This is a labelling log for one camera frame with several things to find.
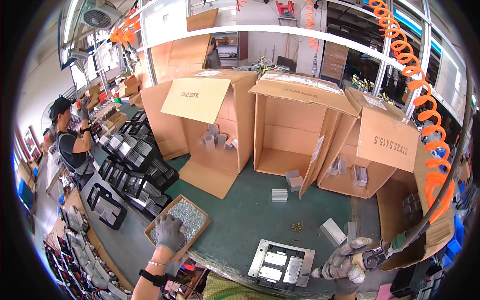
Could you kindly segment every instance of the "fluorescent light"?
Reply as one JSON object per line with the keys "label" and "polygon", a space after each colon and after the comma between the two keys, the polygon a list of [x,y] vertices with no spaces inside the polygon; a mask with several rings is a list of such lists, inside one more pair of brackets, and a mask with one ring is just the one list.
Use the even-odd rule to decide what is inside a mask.
{"label": "fluorescent light", "polygon": [[420,31],[421,31],[421,26],[420,24],[418,24],[417,22],[413,21],[409,16],[407,16],[406,14],[404,14],[403,12],[395,9],[395,12],[398,13],[399,16],[401,16],[402,18],[404,18],[405,20],[409,21],[410,23],[412,23],[412,25],[414,25],[415,27],[417,27]]}
{"label": "fluorescent light", "polygon": [[67,21],[65,22],[65,33],[63,35],[63,43],[68,42],[68,37],[70,35],[70,28],[72,27],[73,16],[75,15],[77,4],[78,4],[78,0],[72,0],[70,2],[70,7],[68,8],[68,13],[67,13]]}

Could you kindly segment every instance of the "black wrist strap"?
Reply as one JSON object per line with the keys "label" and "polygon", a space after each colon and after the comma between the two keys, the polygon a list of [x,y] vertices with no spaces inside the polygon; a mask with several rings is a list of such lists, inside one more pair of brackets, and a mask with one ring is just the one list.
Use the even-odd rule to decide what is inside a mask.
{"label": "black wrist strap", "polygon": [[167,283],[167,279],[165,278],[165,276],[152,275],[145,270],[140,270],[138,275],[142,276],[146,280],[153,283],[154,286],[159,287],[159,288],[164,288],[165,284]]}
{"label": "black wrist strap", "polygon": [[85,128],[85,129],[80,129],[80,133],[81,133],[81,134],[84,134],[84,133],[85,133],[85,131],[89,131],[89,132],[90,132],[90,134],[92,134],[92,130],[90,129],[90,127],[88,127],[88,128]]}

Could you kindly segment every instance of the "gloved hand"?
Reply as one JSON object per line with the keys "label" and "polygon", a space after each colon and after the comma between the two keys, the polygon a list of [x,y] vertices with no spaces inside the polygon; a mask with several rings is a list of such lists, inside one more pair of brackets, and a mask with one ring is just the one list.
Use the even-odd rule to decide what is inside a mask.
{"label": "gloved hand", "polygon": [[323,277],[328,280],[348,277],[354,284],[363,283],[365,280],[365,267],[363,266],[363,254],[349,255],[354,249],[371,244],[369,238],[355,238],[345,245],[337,248],[323,267],[312,271],[315,278]]}
{"label": "gloved hand", "polygon": [[180,232],[182,220],[172,215],[163,215],[155,221],[157,247],[165,247],[175,254],[185,240],[185,236]]}
{"label": "gloved hand", "polygon": [[89,121],[90,118],[88,116],[88,108],[87,108],[87,103],[85,101],[82,101],[82,108],[78,110],[78,117],[80,120],[87,120]]}

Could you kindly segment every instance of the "cardboard box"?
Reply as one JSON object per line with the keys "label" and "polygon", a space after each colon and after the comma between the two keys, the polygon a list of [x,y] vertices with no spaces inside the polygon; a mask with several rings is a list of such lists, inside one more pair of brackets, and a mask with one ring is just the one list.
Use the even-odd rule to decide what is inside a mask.
{"label": "cardboard box", "polygon": [[[378,211],[382,239],[391,242],[397,235],[409,230],[403,214],[403,200],[413,193],[419,193],[423,215],[428,211],[428,200],[425,196],[426,176],[432,172],[439,172],[438,168],[427,168],[426,162],[432,159],[430,152],[426,151],[420,139],[417,139],[417,151],[413,174],[398,169],[386,184],[378,190]],[[403,252],[394,254],[387,262],[383,263],[382,271],[397,268],[406,268],[421,262],[441,250],[453,237],[455,227],[452,206],[441,215],[420,238]]]}
{"label": "cardboard box", "polygon": [[87,105],[88,112],[92,112],[94,107],[100,103],[98,96],[99,95],[97,93],[94,93],[93,96],[90,97],[90,103]]}
{"label": "cardboard box", "polygon": [[[192,155],[180,178],[223,199],[253,152],[255,72],[208,70],[141,91],[150,126],[165,160]],[[201,136],[208,124],[238,140],[238,149],[216,144],[208,151]]]}
{"label": "cardboard box", "polygon": [[468,162],[466,161],[465,163],[463,163],[461,166],[460,166],[460,180],[461,181],[467,181],[467,179],[470,178],[470,165],[468,164]]}
{"label": "cardboard box", "polygon": [[85,95],[88,97],[92,97],[93,95],[101,94],[102,92],[100,91],[100,84],[95,84],[94,86],[90,87],[88,91],[85,92]]}
{"label": "cardboard box", "polygon": [[17,174],[25,181],[28,187],[33,190],[33,186],[35,184],[35,176],[33,175],[29,165],[22,159],[20,159]]}
{"label": "cardboard box", "polygon": [[127,96],[130,96],[130,95],[136,94],[136,93],[138,93],[138,85],[132,86],[132,87],[124,87],[124,88],[120,89],[119,97],[123,98],[123,97],[127,97]]}
{"label": "cardboard box", "polygon": [[174,257],[171,258],[171,261],[173,262],[177,262],[180,260],[180,258],[182,258],[182,256],[188,251],[188,249],[193,245],[193,243],[195,243],[195,241],[197,240],[197,238],[202,234],[202,232],[207,228],[207,226],[210,224],[211,220],[210,218],[208,217],[207,213],[204,212],[201,208],[199,208],[198,206],[195,205],[195,203],[193,203],[192,201],[188,200],[187,198],[185,198],[183,195],[179,195],[175,200],[172,201],[172,203],[170,203],[169,205],[167,205],[167,207],[164,208],[164,210],[153,220],[152,223],[150,223],[150,225],[148,225],[148,227],[145,229],[145,235],[147,236],[148,240],[151,241],[152,244],[156,245],[156,243],[152,240],[152,238],[148,235],[150,233],[150,231],[152,231],[153,228],[155,228],[155,221],[160,218],[161,216],[163,215],[166,215],[168,213],[168,211],[175,205],[177,204],[178,201],[180,200],[185,200],[185,201],[188,201],[190,202],[193,206],[195,206],[199,211],[201,211],[205,216],[206,216],[206,220],[205,220],[205,223],[202,225],[202,227],[200,228],[200,230],[195,234],[195,236],[185,245],[185,247],[183,247],[180,251],[177,252],[177,254],[175,254]]}
{"label": "cardboard box", "polygon": [[135,80],[130,79],[130,80],[128,80],[128,81],[121,82],[121,83],[119,84],[119,87],[120,87],[121,89],[129,88],[129,87],[139,87],[142,83],[139,82],[139,81],[137,81],[135,76],[134,76],[133,78],[134,78]]}
{"label": "cardboard box", "polygon": [[36,161],[33,158],[28,160],[28,165],[29,165],[30,169],[32,170],[32,172],[35,169],[38,170],[38,163],[36,163]]}
{"label": "cardboard box", "polygon": [[256,94],[255,151],[258,172],[284,176],[299,170],[305,178],[299,196],[317,179],[343,115],[359,118],[333,83],[267,72]]}
{"label": "cardboard box", "polygon": [[222,39],[218,39],[217,41],[219,46],[224,46],[224,45],[236,46],[237,36],[223,36]]}
{"label": "cardboard box", "polygon": [[117,110],[117,113],[111,116],[108,121],[112,122],[115,127],[118,129],[125,124],[126,121],[128,121],[128,116],[124,114],[123,112]]}
{"label": "cardboard box", "polygon": [[[397,168],[413,171],[419,131],[403,111],[393,105],[354,88],[347,89],[345,95],[355,110],[361,113],[361,119],[342,118],[317,184],[324,190],[368,199]],[[326,176],[328,168],[339,154],[347,157],[346,173]],[[353,166],[367,169],[368,182],[365,187],[352,184]]]}
{"label": "cardboard box", "polygon": [[128,103],[133,106],[137,103],[142,103],[142,95],[140,93],[130,95],[121,99],[123,101],[128,101]]}

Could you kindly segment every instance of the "blue plastic bin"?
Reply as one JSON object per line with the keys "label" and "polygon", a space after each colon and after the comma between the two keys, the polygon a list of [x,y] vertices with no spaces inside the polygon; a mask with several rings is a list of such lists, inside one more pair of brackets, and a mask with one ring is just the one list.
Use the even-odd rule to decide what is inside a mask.
{"label": "blue plastic bin", "polygon": [[452,264],[455,255],[462,250],[463,246],[463,224],[460,222],[460,219],[457,216],[454,216],[453,221],[455,225],[455,232],[452,239],[448,242],[445,255],[442,258],[444,268]]}
{"label": "blue plastic bin", "polygon": [[453,255],[455,255],[462,250],[464,228],[460,219],[456,215],[454,216],[453,221],[455,224],[455,233],[453,234],[453,238],[448,242],[447,248],[453,253]]}

